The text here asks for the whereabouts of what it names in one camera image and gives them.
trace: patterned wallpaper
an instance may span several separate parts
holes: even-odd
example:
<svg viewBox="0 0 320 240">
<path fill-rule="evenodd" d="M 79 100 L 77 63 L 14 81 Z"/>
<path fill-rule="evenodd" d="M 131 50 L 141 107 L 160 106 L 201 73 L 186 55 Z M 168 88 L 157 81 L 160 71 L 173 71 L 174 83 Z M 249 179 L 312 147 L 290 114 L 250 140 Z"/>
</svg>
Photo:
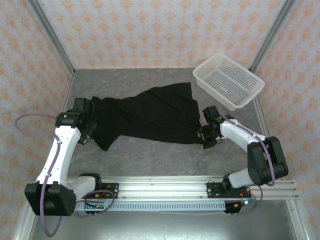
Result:
<svg viewBox="0 0 320 240">
<path fill-rule="evenodd" d="M 40 0 L 76 69 L 250 67 L 285 0 Z"/>
<path fill-rule="evenodd" d="M 298 0 L 258 69 L 269 128 L 285 151 L 320 236 L 320 4 Z"/>
<path fill-rule="evenodd" d="M 0 1 L 0 239 L 11 240 L 33 182 L 47 159 L 52 139 L 14 128 L 26 113 L 57 115 L 70 76 L 26 0 Z M 54 121 L 33 118 L 21 126 L 53 131 Z"/>
</svg>

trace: white plastic basket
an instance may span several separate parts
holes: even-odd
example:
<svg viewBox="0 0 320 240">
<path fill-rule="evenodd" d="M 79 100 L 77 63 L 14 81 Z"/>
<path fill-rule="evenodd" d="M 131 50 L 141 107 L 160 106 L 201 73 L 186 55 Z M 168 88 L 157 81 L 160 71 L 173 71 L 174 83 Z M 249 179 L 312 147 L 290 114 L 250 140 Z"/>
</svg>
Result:
<svg viewBox="0 0 320 240">
<path fill-rule="evenodd" d="M 265 86 L 261 78 L 221 53 L 201 63 L 193 75 L 200 88 L 230 111 L 243 108 Z"/>
</svg>

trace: purple cable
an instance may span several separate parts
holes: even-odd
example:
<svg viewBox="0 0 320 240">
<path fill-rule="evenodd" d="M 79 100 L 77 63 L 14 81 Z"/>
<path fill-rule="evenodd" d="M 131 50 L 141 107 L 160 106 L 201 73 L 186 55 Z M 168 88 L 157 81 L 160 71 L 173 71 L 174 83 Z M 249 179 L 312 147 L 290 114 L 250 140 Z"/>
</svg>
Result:
<svg viewBox="0 0 320 240">
<path fill-rule="evenodd" d="M 246 128 L 245 126 L 242 126 L 241 124 L 236 124 L 235 122 L 229 120 L 228 118 L 226 118 L 225 115 L 223 115 L 221 113 L 221 110 L 224 110 L 228 113 L 228 111 L 226 110 L 225 107 L 222 107 L 220 106 L 219 109 L 218 109 L 218 112 L 219 114 L 221 115 L 221 117 L 223 117 L 224 120 L 226 120 L 228 123 L 231 123 L 232 125 L 244 130 L 245 132 L 247 132 L 248 134 L 250 134 L 251 136 L 253 136 L 255 139 L 257 139 L 259 141 L 259 143 L 261 144 L 262 148 L 263 148 L 263 151 L 266 155 L 266 158 L 267 158 L 267 161 L 268 161 L 268 164 L 269 164 L 269 168 L 270 168 L 270 172 L 271 172 L 271 180 L 272 182 L 271 183 L 267 183 L 268 186 L 274 186 L 275 183 L 276 183 L 276 177 L 275 177 L 275 172 L 274 172 L 274 166 L 272 165 L 272 162 L 271 162 L 271 158 L 270 158 L 270 155 L 269 155 L 269 152 L 268 152 L 268 149 L 265 145 L 265 143 L 260 139 L 260 137 L 258 137 L 254 132 L 252 132 L 251 130 L 249 130 L 248 128 Z"/>
<path fill-rule="evenodd" d="M 108 207 L 106 207 L 104 210 L 102 210 L 102 211 L 100 211 L 100 212 L 98 212 L 98 213 L 95 213 L 94 216 L 98 216 L 98 215 L 100 215 L 100 214 L 103 214 L 103 213 L 105 213 L 109 208 L 111 208 L 112 205 L 113 205 L 114 202 L 115 202 L 116 197 L 115 197 L 114 193 L 113 193 L 112 191 L 109 191 L 109 190 L 96 190 L 96 191 L 91 191 L 91 192 L 88 192 L 88 193 L 87 193 L 87 195 L 88 195 L 88 194 L 97 194 L 97 193 L 105 193 L 105 192 L 109 193 L 109 194 L 112 196 L 112 202 L 111 202 L 110 205 L 109 205 Z M 99 203 L 99 201 L 79 200 L 79 201 L 77 201 L 76 203 L 77 203 L 77 204 L 78 204 L 78 203 L 94 203 L 94 204 L 97 204 L 97 203 Z M 91 214 L 89 214 L 89 215 L 79 215 L 79 214 L 77 214 L 76 212 L 73 212 L 73 215 L 76 216 L 76 217 L 78 217 L 78 218 L 91 217 Z"/>
<path fill-rule="evenodd" d="M 31 131 L 25 131 L 23 129 L 21 129 L 19 126 L 18 126 L 18 121 L 22 118 L 25 118 L 25 117 L 29 117 L 29 116 L 39 116 L 39 117 L 47 117 L 47 118 L 52 118 L 52 119 L 56 119 L 54 116 L 51 116 L 51 115 L 47 115 L 47 114 L 42 114 L 42 113 L 29 113 L 29 114 L 25 114 L 25 115 L 21 115 L 20 117 L 18 117 L 15 121 L 14 121 L 14 126 L 16 129 L 18 129 L 20 132 L 24 133 L 24 134 L 30 134 L 30 135 L 47 135 L 47 136 L 54 136 L 54 138 L 56 139 L 57 141 L 57 148 L 56 148 L 56 152 L 55 152 L 55 155 L 54 155 L 54 158 L 53 158 L 53 161 L 48 169 L 48 172 L 47 172 L 47 175 L 45 176 L 44 178 L 44 182 L 42 184 L 42 188 L 41 188 L 41 195 L 40 195 L 40 218 L 41 218 L 41 222 L 42 222 L 42 226 L 43 226 L 43 229 L 44 229 L 44 232 L 45 234 L 48 236 L 48 237 L 53 237 L 56 232 L 58 231 L 58 228 L 60 226 L 60 223 L 61 223 L 61 220 L 62 220 L 62 216 L 60 216 L 59 220 L 58 220 L 58 223 L 53 231 L 53 233 L 50 233 L 49 230 L 48 230 L 48 227 L 47 227 L 47 223 L 46 223 L 46 220 L 45 220 L 45 213 L 44 213 L 44 200 L 45 200 L 45 191 L 46 191 L 46 185 L 47 185 L 47 182 L 48 182 L 48 179 L 49 179 L 49 176 L 50 176 L 50 173 L 52 171 L 52 169 L 54 168 L 54 165 L 57 161 L 57 158 L 58 158 L 58 155 L 59 155 L 59 152 L 60 152 L 60 139 L 59 137 L 54 134 L 54 133 L 51 133 L 51 132 L 31 132 Z"/>
</svg>

